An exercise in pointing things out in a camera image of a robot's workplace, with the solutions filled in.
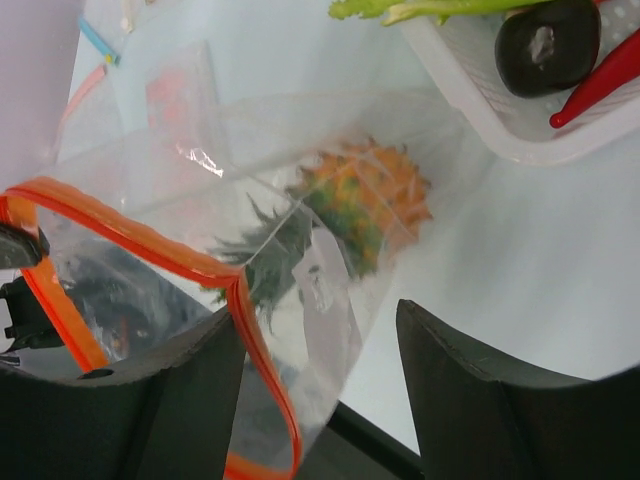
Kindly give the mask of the white perforated plastic basket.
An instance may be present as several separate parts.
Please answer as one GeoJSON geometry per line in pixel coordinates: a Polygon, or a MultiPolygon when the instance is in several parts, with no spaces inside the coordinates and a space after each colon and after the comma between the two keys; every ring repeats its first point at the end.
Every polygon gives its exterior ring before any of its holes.
{"type": "Polygon", "coordinates": [[[549,119],[569,92],[525,99],[503,84],[494,45],[502,11],[458,14],[446,21],[422,15],[399,28],[449,104],[501,157],[550,166],[576,160],[639,131],[639,82],[632,80],[566,126],[549,119]]]}

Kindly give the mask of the clear red-zipper zip bag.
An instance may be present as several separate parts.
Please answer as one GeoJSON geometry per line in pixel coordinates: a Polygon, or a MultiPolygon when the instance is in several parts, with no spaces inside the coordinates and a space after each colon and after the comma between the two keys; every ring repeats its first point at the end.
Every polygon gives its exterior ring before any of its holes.
{"type": "Polygon", "coordinates": [[[433,92],[154,120],[1,195],[5,479],[290,479],[466,151],[433,92]]]}

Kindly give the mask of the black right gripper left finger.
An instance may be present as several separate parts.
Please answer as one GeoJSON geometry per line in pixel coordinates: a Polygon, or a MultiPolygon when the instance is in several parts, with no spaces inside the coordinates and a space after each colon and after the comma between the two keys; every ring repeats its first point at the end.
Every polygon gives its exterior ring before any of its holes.
{"type": "Polygon", "coordinates": [[[220,310],[76,379],[1,368],[4,479],[220,479],[245,348],[220,310]]]}

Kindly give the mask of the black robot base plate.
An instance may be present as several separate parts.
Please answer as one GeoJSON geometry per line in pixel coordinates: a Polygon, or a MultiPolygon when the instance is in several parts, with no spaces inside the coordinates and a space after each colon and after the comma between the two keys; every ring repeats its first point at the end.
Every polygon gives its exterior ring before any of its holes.
{"type": "Polygon", "coordinates": [[[299,480],[425,478],[418,454],[340,403],[305,456],[299,480]]]}

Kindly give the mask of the red toy chili pepper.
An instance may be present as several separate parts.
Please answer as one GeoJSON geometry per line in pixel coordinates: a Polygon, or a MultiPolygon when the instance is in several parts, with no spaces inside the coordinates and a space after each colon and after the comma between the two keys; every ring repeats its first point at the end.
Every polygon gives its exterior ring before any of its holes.
{"type": "Polygon", "coordinates": [[[639,30],[620,43],[549,118],[560,129],[639,76],[639,30]]]}

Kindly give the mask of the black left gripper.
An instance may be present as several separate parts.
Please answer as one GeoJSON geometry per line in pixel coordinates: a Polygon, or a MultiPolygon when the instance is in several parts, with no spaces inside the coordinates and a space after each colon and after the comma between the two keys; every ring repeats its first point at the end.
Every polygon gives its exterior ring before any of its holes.
{"type": "MultiPolygon", "coordinates": [[[[17,270],[37,266],[50,253],[41,229],[33,235],[9,224],[1,224],[0,267],[17,270]]],[[[1,349],[2,360],[18,360],[20,353],[61,348],[64,342],[44,309],[20,276],[1,287],[1,299],[8,307],[10,324],[1,328],[1,339],[9,346],[1,349]]]]}

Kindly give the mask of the clear pink-dotted zip bag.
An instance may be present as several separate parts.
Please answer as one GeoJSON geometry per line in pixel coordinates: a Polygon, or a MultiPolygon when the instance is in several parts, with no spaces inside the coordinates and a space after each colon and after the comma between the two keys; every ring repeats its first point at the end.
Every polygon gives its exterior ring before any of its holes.
{"type": "Polygon", "coordinates": [[[209,151],[221,142],[209,43],[181,46],[119,84],[122,133],[145,133],[175,152],[209,151]]]}

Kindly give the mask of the green toy celery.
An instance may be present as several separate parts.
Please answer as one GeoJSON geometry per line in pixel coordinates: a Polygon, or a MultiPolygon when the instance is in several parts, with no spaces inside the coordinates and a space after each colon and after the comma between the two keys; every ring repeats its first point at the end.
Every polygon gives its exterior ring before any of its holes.
{"type": "Polygon", "coordinates": [[[383,26],[391,26],[420,16],[436,16],[443,24],[451,16],[485,15],[503,13],[540,4],[532,0],[432,0],[432,1],[390,1],[390,0],[349,0],[332,1],[328,15],[335,20],[351,17],[359,19],[382,18],[383,26]]]}

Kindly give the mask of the clear blue-zipper zip bag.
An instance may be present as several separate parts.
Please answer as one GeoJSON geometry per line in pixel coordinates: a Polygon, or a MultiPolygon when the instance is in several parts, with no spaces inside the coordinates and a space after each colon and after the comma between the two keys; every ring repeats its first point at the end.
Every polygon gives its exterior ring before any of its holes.
{"type": "Polygon", "coordinates": [[[77,24],[81,33],[94,46],[94,48],[102,55],[107,64],[118,66],[121,57],[91,26],[91,24],[83,17],[79,16],[77,24]]]}

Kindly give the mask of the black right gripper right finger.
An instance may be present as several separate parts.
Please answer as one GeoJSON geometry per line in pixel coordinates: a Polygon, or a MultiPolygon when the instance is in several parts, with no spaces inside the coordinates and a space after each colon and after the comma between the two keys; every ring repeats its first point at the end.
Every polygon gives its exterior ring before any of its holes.
{"type": "Polygon", "coordinates": [[[410,300],[399,352],[429,479],[636,479],[639,369],[586,380],[508,355],[410,300]]]}

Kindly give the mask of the orange toy pineapple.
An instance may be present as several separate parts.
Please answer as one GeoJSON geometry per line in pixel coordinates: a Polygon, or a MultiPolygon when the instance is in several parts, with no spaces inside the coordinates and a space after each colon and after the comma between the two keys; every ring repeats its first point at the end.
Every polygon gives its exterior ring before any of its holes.
{"type": "Polygon", "coordinates": [[[208,252],[244,269],[258,320],[270,328],[313,229],[325,228],[337,240],[349,280],[366,279],[418,240],[433,218],[430,190],[406,146],[373,139],[344,144],[298,166],[275,199],[247,194],[249,224],[236,236],[217,237],[208,252]]]}

